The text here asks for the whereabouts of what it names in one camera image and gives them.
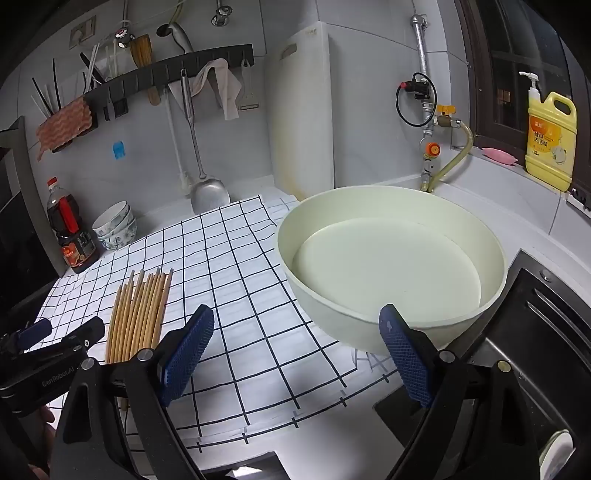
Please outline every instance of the wall socket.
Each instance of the wall socket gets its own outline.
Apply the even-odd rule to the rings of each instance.
[[[88,20],[76,25],[70,32],[70,49],[77,47],[92,35],[95,34],[96,15]]]

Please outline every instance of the water pipe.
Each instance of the water pipe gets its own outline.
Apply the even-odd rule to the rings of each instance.
[[[466,145],[464,145],[464,148],[462,148],[458,152],[458,154],[455,157],[453,157],[452,160],[447,165],[445,165],[445,167],[443,167],[438,173],[436,173],[433,177],[431,177],[431,181],[429,182],[429,185],[427,187],[427,191],[429,193],[431,193],[433,191],[433,189],[435,188],[435,186],[439,180],[441,180],[445,175],[447,175],[449,173],[449,171],[453,167],[455,167],[464,158],[466,158],[466,155],[468,155],[468,153],[470,152],[470,149],[474,145],[474,135],[472,134],[472,130],[470,130],[470,128],[461,120],[458,120],[455,118],[449,118],[446,115],[442,115],[442,116],[437,117],[437,124],[440,125],[441,127],[454,127],[454,128],[461,128],[462,130],[464,130],[464,132],[466,134]]]

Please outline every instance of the white grid cloth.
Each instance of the white grid cloth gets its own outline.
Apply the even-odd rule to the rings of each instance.
[[[39,318],[61,340],[94,315],[105,337],[89,350],[103,363],[115,295],[132,270],[174,270],[163,337],[206,304],[215,330],[181,398],[168,415],[188,449],[244,441],[292,427],[377,382],[401,381],[391,358],[359,352],[327,336],[294,297],[273,248],[273,235],[295,198],[260,197],[153,233],[105,255],[80,275],[59,279]],[[59,419],[65,395],[50,408]],[[129,446],[141,452],[133,412],[124,414]]]

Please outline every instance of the white bowl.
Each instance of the white bowl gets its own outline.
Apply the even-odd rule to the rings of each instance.
[[[124,228],[127,228],[129,225],[131,225],[131,222],[133,222],[134,220],[135,220],[134,213],[130,208],[129,211],[127,212],[127,215],[125,215],[123,220],[120,221],[119,225],[117,225],[115,227],[115,229],[113,229],[112,231],[110,231],[106,235],[97,236],[98,240],[99,241],[105,240],[106,238],[109,238],[113,235],[117,235],[121,230],[123,230]]]
[[[442,348],[501,294],[507,262],[477,217],[416,190],[358,186],[301,202],[276,250],[304,311],[328,335],[388,355],[379,311],[392,303]]]
[[[123,228],[120,232],[114,233],[113,235],[109,235],[106,238],[103,238],[100,241],[103,247],[107,250],[117,250],[121,247],[125,247],[129,245],[132,241],[134,241],[135,234],[138,232],[138,224],[134,219],[128,226]]]
[[[123,201],[107,208],[92,224],[96,236],[105,236],[115,230],[131,210],[129,203]]]

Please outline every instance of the hanging rag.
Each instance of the hanging rag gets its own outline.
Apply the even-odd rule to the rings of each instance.
[[[236,98],[240,93],[242,84],[228,69],[228,63],[225,59],[216,59],[207,62],[196,77],[189,80],[191,86],[191,96],[197,95],[203,89],[207,82],[207,73],[214,69],[216,74],[217,89],[222,101],[223,116],[226,120],[238,118],[238,108],[236,107]],[[178,104],[183,107],[183,93],[181,91],[181,82],[169,83],[170,91]]]
[[[37,138],[41,142],[37,161],[41,161],[45,150],[55,150],[90,128],[91,125],[90,108],[84,97],[71,101],[37,128]]]

